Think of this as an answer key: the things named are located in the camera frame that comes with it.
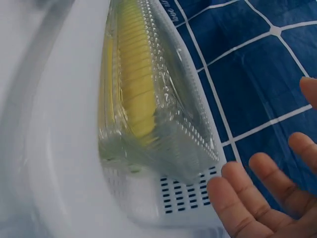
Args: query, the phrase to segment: white sink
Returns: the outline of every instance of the white sink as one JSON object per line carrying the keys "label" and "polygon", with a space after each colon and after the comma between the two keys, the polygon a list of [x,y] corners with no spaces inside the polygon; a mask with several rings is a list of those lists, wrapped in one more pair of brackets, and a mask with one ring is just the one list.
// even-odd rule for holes
{"label": "white sink", "polygon": [[187,228],[128,219],[98,156],[109,2],[38,2],[0,3],[0,237],[225,237],[216,219]]}

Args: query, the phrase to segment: blue tile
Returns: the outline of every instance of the blue tile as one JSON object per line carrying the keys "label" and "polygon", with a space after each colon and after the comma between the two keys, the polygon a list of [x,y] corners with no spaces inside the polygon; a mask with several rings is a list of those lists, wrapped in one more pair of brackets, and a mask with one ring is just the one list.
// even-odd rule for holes
{"label": "blue tile", "polygon": [[317,20],[316,0],[249,0],[275,26]]}
{"label": "blue tile", "polygon": [[206,98],[207,98],[207,101],[208,101],[208,104],[209,104],[209,107],[210,107],[210,110],[212,113],[213,120],[214,120],[216,127],[217,127],[217,131],[218,131],[220,140],[221,140],[221,142],[225,142],[228,140],[228,135],[227,135],[226,129],[224,127],[223,121],[221,119],[221,115],[220,115],[218,106],[216,104],[216,101],[214,99],[213,93],[211,91],[211,86],[210,86],[209,81],[207,79],[206,72],[204,70],[202,70],[198,73],[198,76],[199,76],[200,81],[202,83],[202,86],[203,86],[203,89],[204,89],[204,92],[205,92],[205,95],[206,95]]}
{"label": "blue tile", "polygon": [[269,25],[244,1],[206,10],[189,23],[207,63],[269,31]]}
{"label": "blue tile", "polygon": [[233,154],[232,146],[227,145],[223,148],[224,155],[226,156],[226,160],[229,161],[236,161],[236,157]]}
{"label": "blue tile", "polygon": [[167,12],[169,18],[172,20],[174,25],[184,22],[182,13],[178,9],[174,0],[159,0],[165,11]]}
{"label": "blue tile", "polygon": [[233,136],[307,104],[299,88],[303,73],[275,36],[236,50],[209,71]]}
{"label": "blue tile", "polygon": [[199,57],[199,54],[196,50],[196,47],[193,43],[193,40],[188,32],[188,29],[186,27],[186,25],[181,25],[180,27],[177,28],[179,34],[182,36],[183,38],[183,41],[185,42],[186,44],[186,47],[193,59],[193,62],[194,62],[194,65],[196,67],[196,69],[199,69],[201,67],[203,67],[203,63]]}
{"label": "blue tile", "polygon": [[288,137],[295,131],[301,131],[317,141],[317,112],[308,110],[236,142],[242,164],[247,173],[270,205],[278,210],[281,210],[281,207],[252,173],[248,162],[253,154],[265,152],[301,189],[317,195],[317,177],[288,147]]}
{"label": "blue tile", "polygon": [[310,76],[317,77],[317,25],[298,27],[282,32],[285,42]]}
{"label": "blue tile", "polygon": [[187,18],[192,17],[210,5],[217,5],[231,0],[178,0]]}

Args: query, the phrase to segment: hand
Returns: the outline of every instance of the hand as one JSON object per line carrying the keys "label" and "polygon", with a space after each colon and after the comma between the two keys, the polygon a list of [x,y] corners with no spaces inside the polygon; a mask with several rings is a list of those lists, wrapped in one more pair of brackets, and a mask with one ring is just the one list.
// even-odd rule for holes
{"label": "hand", "polygon": [[[317,109],[317,79],[302,78],[301,89]],[[317,174],[317,145],[306,135],[294,133],[289,145]],[[301,191],[266,154],[258,153],[250,168],[286,210],[300,219],[270,207],[240,163],[222,168],[222,177],[208,183],[210,201],[233,238],[317,238],[317,197]]]}

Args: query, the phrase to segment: white grout line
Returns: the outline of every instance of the white grout line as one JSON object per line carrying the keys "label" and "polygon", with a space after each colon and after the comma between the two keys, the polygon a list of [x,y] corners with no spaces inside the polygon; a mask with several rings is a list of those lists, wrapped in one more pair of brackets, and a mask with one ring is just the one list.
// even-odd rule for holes
{"label": "white grout line", "polygon": [[297,27],[311,26],[311,25],[317,25],[317,21],[304,21],[304,22],[300,22],[300,23],[296,23],[292,25],[282,26],[281,30],[285,31],[285,30],[294,29]]}
{"label": "white grout line", "polygon": [[215,58],[213,61],[211,61],[210,63],[208,63],[207,66],[209,66],[209,65],[215,63],[216,61],[218,61],[219,59],[221,59],[221,58],[227,56],[227,55],[230,54],[231,52],[234,52],[234,51],[236,51],[236,50],[238,50],[238,49],[240,49],[240,48],[242,48],[242,47],[244,47],[244,46],[246,46],[246,45],[249,45],[249,44],[251,44],[251,43],[253,43],[253,42],[255,42],[255,41],[258,41],[258,40],[260,40],[260,39],[262,39],[262,38],[265,38],[265,37],[269,36],[270,34],[271,34],[270,32],[263,33],[263,34],[261,34],[261,35],[259,35],[259,36],[256,36],[255,38],[252,38],[252,39],[250,39],[250,40],[248,40],[248,41],[246,41],[246,42],[244,42],[244,43],[242,43],[242,44],[240,44],[240,45],[238,45],[238,46],[233,47],[232,49],[226,51],[225,53],[223,53],[222,55],[220,55],[219,57]]}
{"label": "white grout line", "polygon": [[252,4],[249,2],[249,0],[244,0],[244,1],[246,2],[246,4],[247,4],[255,13],[257,13],[260,17],[262,17],[263,20],[266,21],[267,24],[268,24],[270,27],[274,26],[274,25],[269,21],[269,19],[268,19],[266,16],[263,15],[263,13],[261,13],[259,10],[255,9],[254,6],[252,6]]}
{"label": "white grout line", "polygon": [[283,46],[285,46],[285,48],[287,49],[287,51],[289,52],[289,54],[292,56],[293,60],[295,61],[295,63],[298,65],[298,67],[301,69],[302,73],[308,77],[308,73],[306,72],[306,70],[304,69],[304,67],[302,66],[302,64],[300,63],[300,61],[298,60],[298,58],[296,57],[296,55],[294,54],[294,52],[292,51],[292,49],[289,47],[289,45],[284,41],[284,39],[281,37],[281,28],[274,26],[269,19],[264,16],[261,12],[259,12],[254,6],[252,6],[252,4],[249,2],[249,0],[244,0],[247,5],[255,12],[257,13],[260,17],[262,17],[264,19],[264,21],[267,22],[267,24],[271,27],[270,32],[273,33],[275,30],[279,30],[279,34],[274,34],[275,36],[278,37],[278,39],[280,40],[280,42],[283,44]]}
{"label": "white grout line", "polygon": [[200,12],[196,13],[195,15],[191,16],[190,18],[188,18],[188,20],[185,20],[184,22],[180,23],[179,25],[177,25],[176,27],[179,27],[181,25],[184,25],[186,22],[190,21],[191,19],[193,19],[194,17],[198,16],[199,14],[203,13],[204,11],[206,10],[209,10],[209,9],[214,9],[214,8],[219,8],[219,7],[223,7],[223,6],[227,6],[227,5],[230,5],[234,2],[237,2],[239,0],[231,0],[231,1],[228,1],[228,2],[225,2],[225,3],[221,3],[221,4],[216,4],[216,5],[211,5],[211,6],[208,6],[206,7],[205,9],[201,10]]}
{"label": "white grout line", "polygon": [[[317,21],[304,21],[304,22],[299,22],[299,23],[296,23],[296,24],[287,25],[287,26],[283,26],[283,27],[280,27],[280,28],[277,27],[277,28],[279,28],[280,31],[282,32],[282,31],[289,30],[289,29],[294,29],[294,28],[303,27],[303,26],[311,26],[311,25],[317,25]],[[230,54],[230,53],[232,53],[232,52],[234,52],[234,51],[236,51],[236,50],[238,50],[238,49],[240,49],[240,48],[242,48],[242,47],[244,47],[244,46],[246,46],[246,45],[248,45],[248,44],[251,44],[251,43],[253,43],[253,42],[255,42],[255,41],[258,41],[258,40],[260,40],[260,39],[262,39],[262,38],[264,38],[264,37],[267,37],[267,36],[269,36],[269,35],[272,35],[272,32],[271,32],[271,31],[268,31],[268,32],[266,32],[266,33],[263,33],[263,34],[261,34],[261,35],[258,35],[258,36],[256,36],[256,37],[254,37],[254,38],[252,38],[252,39],[246,41],[245,43],[242,43],[242,44],[240,44],[240,45],[238,45],[238,46],[235,46],[234,48],[232,48],[232,49],[226,51],[225,53],[223,53],[222,55],[220,55],[219,57],[217,57],[217,58],[214,59],[213,61],[209,62],[209,63],[207,64],[207,66],[209,66],[209,65],[211,65],[211,64],[213,64],[213,63],[215,63],[216,61],[218,61],[219,59],[221,59],[221,58],[227,56],[228,54]],[[297,59],[297,57],[295,56],[295,54],[293,53],[293,51],[292,51],[292,50],[289,50],[289,49],[290,49],[289,46],[288,46],[288,45],[286,46],[286,45],[284,45],[284,46],[285,46],[286,49],[289,51],[289,53],[291,54],[291,56],[292,56],[293,59],[295,60],[296,64],[298,65],[298,67],[301,69],[301,71],[303,72],[303,74],[304,74],[305,76],[308,76],[307,72],[305,71],[304,67],[300,64],[299,60]],[[200,71],[202,71],[202,70],[204,70],[203,67],[200,68],[200,69],[197,69],[197,72],[200,72]]]}
{"label": "white grout line", "polygon": [[284,41],[284,39],[281,36],[278,36],[278,39],[281,41],[281,43],[285,46],[285,48],[287,49],[287,51],[289,52],[289,54],[292,56],[293,60],[295,61],[295,63],[298,65],[298,67],[301,69],[301,71],[303,72],[303,74],[306,77],[309,77],[308,73],[306,72],[306,70],[304,69],[303,65],[300,63],[300,61],[298,60],[298,58],[296,57],[295,53],[293,52],[293,50],[289,47],[289,45]]}
{"label": "white grout line", "polygon": [[[211,90],[212,90],[213,96],[214,96],[214,98],[215,98],[216,104],[217,104],[217,106],[218,106],[218,109],[219,109],[219,112],[220,112],[220,115],[221,115],[221,119],[222,119],[223,124],[224,124],[224,127],[225,127],[225,129],[226,129],[226,131],[227,131],[229,140],[232,140],[232,139],[233,139],[233,136],[232,136],[230,127],[229,127],[227,118],[226,118],[226,116],[225,116],[225,114],[224,114],[224,111],[223,111],[223,108],[222,108],[222,105],[221,105],[219,96],[218,96],[218,94],[217,94],[216,88],[215,88],[215,86],[214,86],[214,84],[213,84],[213,81],[212,81],[212,79],[211,79],[211,76],[210,76],[210,73],[209,73],[209,70],[208,70],[208,67],[207,67],[205,58],[204,58],[204,56],[203,56],[203,53],[202,53],[202,51],[201,51],[201,49],[200,49],[200,47],[199,47],[199,45],[198,45],[198,43],[197,43],[197,40],[196,40],[196,37],[195,37],[193,31],[192,31],[192,29],[191,29],[191,27],[190,27],[190,25],[189,25],[189,23],[188,23],[187,16],[186,16],[184,10],[182,9],[181,5],[179,4],[178,0],[175,0],[175,4],[177,5],[177,7],[178,7],[178,9],[180,10],[180,12],[181,12],[183,18],[185,19],[186,27],[187,27],[187,29],[188,29],[188,32],[189,32],[189,34],[190,34],[190,36],[191,36],[191,38],[192,38],[192,40],[193,40],[193,43],[194,43],[194,45],[195,45],[195,48],[196,48],[196,50],[197,50],[197,52],[198,52],[198,54],[199,54],[199,57],[200,57],[200,59],[201,59],[201,61],[202,61],[202,63],[203,63],[203,66],[204,66],[204,69],[205,69],[205,72],[206,72],[207,79],[208,79],[209,84],[210,84],[210,86],[211,86]],[[233,153],[234,153],[234,155],[235,155],[235,157],[236,157],[236,160],[239,161],[239,162],[241,162],[238,149],[237,149],[237,147],[236,147],[236,145],[235,145],[234,142],[232,142],[232,149],[233,149]]]}
{"label": "white grout line", "polygon": [[[310,109],[312,109],[312,106],[309,104],[309,105],[306,105],[304,107],[298,108],[298,109],[296,109],[296,110],[294,110],[294,111],[292,111],[290,113],[284,114],[284,115],[282,115],[282,116],[280,116],[278,118],[272,119],[272,120],[270,120],[270,121],[268,121],[268,122],[266,122],[266,123],[264,123],[262,125],[259,125],[256,128],[253,128],[252,130],[249,130],[249,131],[247,131],[247,132],[245,132],[245,133],[243,133],[241,135],[238,135],[238,136],[234,137],[233,138],[233,142],[237,142],[239,140],[242,140],[242,139],[248,137],[249,135],[255,134],[255,133],[257,133],[257,132],[269,127],[270,125],[277,124],[277,123],[279,123],[281,121],[289,119],[289,118],[291,118],[293,116],[296,116],[296,115],[298,115],[300,113],[303,113],[305,111],[308,111]],[[230,144],[230,140],[223,142],[222,146],[226,146],[226,145],[229,145],[229,144]]]}

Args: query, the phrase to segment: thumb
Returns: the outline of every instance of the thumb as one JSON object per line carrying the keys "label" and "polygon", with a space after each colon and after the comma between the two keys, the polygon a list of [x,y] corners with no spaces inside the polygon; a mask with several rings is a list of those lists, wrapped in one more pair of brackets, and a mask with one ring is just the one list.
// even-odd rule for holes
{"label": "thumb", "polygon": [[308,102],[317,109],[317,79],[302,77],[300,86]]}

